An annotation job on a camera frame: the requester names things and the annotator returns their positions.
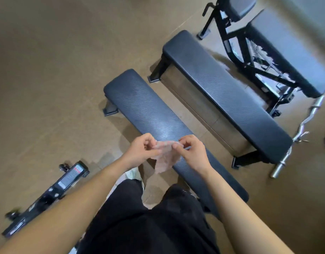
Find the chrome curl barbell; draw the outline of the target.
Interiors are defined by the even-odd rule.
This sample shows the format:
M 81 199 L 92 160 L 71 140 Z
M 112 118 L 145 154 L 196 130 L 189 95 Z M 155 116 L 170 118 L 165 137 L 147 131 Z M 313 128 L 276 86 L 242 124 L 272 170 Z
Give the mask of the chrome curl barbell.
M 280 160 L 280 162 L 274 167 L 274 170 L 270 174 L 270 178 L 277 179 L 282 169 L 286 166 L 287 159 L 290 157 L 292 153 L 292 149 L 295 144 L 299 144 L 301 142 L 309 142 L 308 140 L 304 140 L 303 137 L 309 134 L 309 131 L 305 131 L 305 125 L 310 122 L 317 111 L 321 108 L 322 103 L 324 101 L 325 96 L 317 98 L 315 102 L 309 107 L 307 117 L 299 124 L 296 135 L 292 138 L 292 145 L 288 149 L 286 155 Z

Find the person's black shorts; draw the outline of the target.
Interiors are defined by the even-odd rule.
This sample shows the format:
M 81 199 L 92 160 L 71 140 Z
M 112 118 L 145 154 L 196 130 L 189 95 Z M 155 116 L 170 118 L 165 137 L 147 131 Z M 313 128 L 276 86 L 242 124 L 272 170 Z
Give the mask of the person's black shorts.
M 177 184 L 148 209 L 139 180 L 121 182 L 88 226 L 77 254 L 220 254 L 200 202 Z

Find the clear plastic wrapper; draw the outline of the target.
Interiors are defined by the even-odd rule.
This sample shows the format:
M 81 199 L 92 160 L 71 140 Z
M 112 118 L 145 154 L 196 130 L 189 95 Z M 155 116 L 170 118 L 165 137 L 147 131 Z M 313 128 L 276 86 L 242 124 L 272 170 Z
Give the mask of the clear plastic wrapper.
M 160 150 L 160 154 L 151 158 L 156 160 L 155 163 L 155 174 L 163 173 L 167 170 L 172 169 L 172 167 L 180 161 L 181 155 L 173 149 L 173 145 L 180 145 L 182 148 L 184 146 L 177 141 L 157 141 L 153 149 Z

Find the person's right hand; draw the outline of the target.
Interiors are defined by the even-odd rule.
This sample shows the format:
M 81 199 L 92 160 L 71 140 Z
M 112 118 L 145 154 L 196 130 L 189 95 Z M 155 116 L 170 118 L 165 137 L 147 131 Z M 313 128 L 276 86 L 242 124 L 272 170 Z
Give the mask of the person's right hand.
M 213 168 L 208 160 L 204 144 L 193 134 L 183 136 L 179 142 L 187 149 L 184 160 L 205 179 Z

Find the black adjustable weight bench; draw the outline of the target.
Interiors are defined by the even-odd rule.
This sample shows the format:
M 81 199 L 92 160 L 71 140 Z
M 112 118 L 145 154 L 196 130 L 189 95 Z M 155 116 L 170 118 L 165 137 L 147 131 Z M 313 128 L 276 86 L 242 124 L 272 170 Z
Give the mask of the black adjustable weight bench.
M 306 48 L 288 23 L 270 9 L 260 11 L 245 27 L 227 32 L 241 21 L 257 0 L 217 0 L 207 3 L 202 16 L 213 9 L 197 38 L 204 39 L 214 20 L 226 54 L 238 70 L 268 99 L 267 113 L 281 115 L 277 109 L 294 98 L 297 89 L 308 98 L 323 98 L 325 66 Z

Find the black metal equipment base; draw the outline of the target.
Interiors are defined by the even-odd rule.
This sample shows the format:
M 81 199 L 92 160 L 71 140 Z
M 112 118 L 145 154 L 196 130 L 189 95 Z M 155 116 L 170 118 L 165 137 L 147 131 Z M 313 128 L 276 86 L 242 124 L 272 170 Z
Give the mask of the black metal equipment base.
M 16 232 L 38 217 L 41 213 L 49 209 L 55 202 L 61 200 L 66 192 L 74 186 L 81 178 L 89 175 L 90 171 L 82 161 L 76 162 L 70 166 L 67 163 L 59 165 L 59 170 L 63 175 L 51 185 L 33 204 L 25 211 L 19 209 L 11 210 L 5 214 L 5 218 L 11 221 L 11 224 L 2 232 L 2 236 L 9 239 Z

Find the black padded flat bench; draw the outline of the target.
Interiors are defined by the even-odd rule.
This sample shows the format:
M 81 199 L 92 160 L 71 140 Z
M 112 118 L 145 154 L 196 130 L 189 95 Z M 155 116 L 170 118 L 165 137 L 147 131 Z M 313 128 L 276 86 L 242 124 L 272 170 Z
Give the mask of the black padded flat bench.
M 164 44 L 161 60 L 148 76 L 148 81 L 160 81 L 170 65 L 174 65 L 199 89 L 256 149 L 239 157 L 234 156 L 233 169 L 258 162 L 280 163 L 293 144 L 292 138 L 189 31 L 180 31 Z
M 126 70 L 110 81 L 104 87 L 104 94 L 114 106 L 110 111 L 104 108 L 104 115 L 121 112 L 141 134 L 151 133 L 157 141 L 176 141 L 193 134 L 134 69 Z M 199 174 L 183 158 L 173 169 L 200 198 L 206 210 L 220 219 L 215 202 Z

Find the person's light shoe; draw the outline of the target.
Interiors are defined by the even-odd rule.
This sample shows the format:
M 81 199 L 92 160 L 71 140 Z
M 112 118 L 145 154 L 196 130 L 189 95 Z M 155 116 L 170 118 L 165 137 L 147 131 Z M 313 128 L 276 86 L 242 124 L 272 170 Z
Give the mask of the person's light shoe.
M 135 167 L 135 168 L 132 168 L 132 169 L 126 171 L 125 175 L 126 175 L 127 179 L 139 181 L 141 183 L 142 189 L 144 190 L 145 185 L 144 185 L 144 182 L 143 182 L 143 179 L 142 179 L 142 176 L 140 174 L 138 167 Z

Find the person's left hand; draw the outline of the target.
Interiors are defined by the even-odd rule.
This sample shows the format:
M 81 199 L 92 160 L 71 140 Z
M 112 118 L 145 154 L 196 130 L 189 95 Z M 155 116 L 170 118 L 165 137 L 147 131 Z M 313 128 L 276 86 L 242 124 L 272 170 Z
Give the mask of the person's left hand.
M 144 151 L 153 149 L 156 142 L 157 141 L 150 133 L 145 133 L 136 137 L 120 158 L 121 163 L 127 170 L 138 167 L 146 161 L 146 159 L 144 159 Z

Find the person's left forearm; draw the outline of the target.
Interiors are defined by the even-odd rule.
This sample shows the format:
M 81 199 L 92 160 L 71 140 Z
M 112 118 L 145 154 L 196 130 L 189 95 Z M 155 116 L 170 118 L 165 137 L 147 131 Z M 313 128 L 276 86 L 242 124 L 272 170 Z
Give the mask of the person's left forearm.
M 117 159 L 16 233 L 0 248 L 0 254 L 68 254 L 116 181 L 139 165 L 125 157 Z

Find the person's right forearm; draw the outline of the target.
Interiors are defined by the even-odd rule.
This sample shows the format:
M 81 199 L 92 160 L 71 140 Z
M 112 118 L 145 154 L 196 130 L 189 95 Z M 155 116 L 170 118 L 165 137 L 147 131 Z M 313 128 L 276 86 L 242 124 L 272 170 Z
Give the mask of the person's right forearm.
M 199 171 L 236 254 L 294 254 L 211 166 Z

